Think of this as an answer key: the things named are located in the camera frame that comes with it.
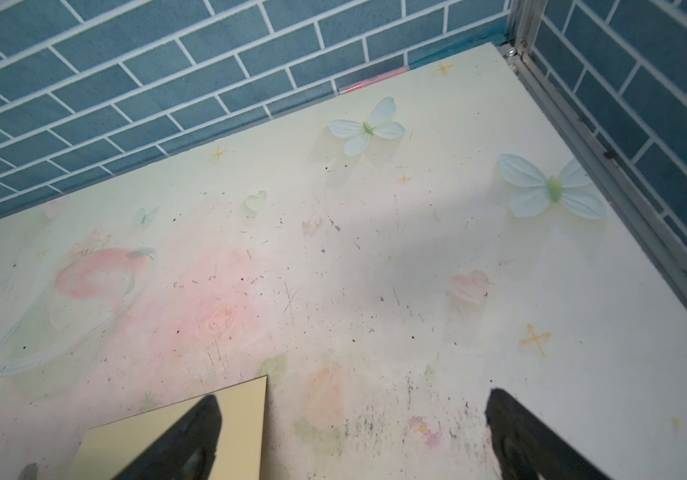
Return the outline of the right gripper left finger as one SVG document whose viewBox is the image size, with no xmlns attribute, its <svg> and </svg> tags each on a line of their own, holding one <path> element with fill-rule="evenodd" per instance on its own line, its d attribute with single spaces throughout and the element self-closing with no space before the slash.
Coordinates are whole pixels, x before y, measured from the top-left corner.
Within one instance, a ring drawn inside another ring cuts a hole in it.
<svg viewBox="0 0 687 480">
<path fill-rule="evenodd" d="M 216 397 L 204 396 L 114 479 L 208 479 L 221 427 Z"/>
</svg>

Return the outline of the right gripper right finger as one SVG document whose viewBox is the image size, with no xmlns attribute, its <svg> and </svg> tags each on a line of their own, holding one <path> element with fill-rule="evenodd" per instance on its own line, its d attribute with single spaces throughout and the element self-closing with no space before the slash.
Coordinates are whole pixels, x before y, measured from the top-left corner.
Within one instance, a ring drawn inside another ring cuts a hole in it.
<svg viewBox="0 0 687 480">
<path fill-rule="evenodd" d="M 491 390 L 485 418 L 502 478 L 609 479 L 501 388 Z"/>
</svg>

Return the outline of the yellow envelope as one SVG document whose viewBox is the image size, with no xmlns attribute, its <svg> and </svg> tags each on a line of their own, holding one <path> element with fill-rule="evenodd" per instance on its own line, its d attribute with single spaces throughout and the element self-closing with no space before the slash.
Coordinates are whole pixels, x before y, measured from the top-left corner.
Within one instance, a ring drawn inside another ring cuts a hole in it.
<svg viewBox="0 0 687 480">
<path fill-rule="evenodd" d="M 201 398 L 213 394 L 222 427 L 208 479 L 257 479 L 267 377 L 261 376 L 203 396 L 150 410 L 87 431 L 67 474 L 69 479 L 114 479 Z"/>
</svg>

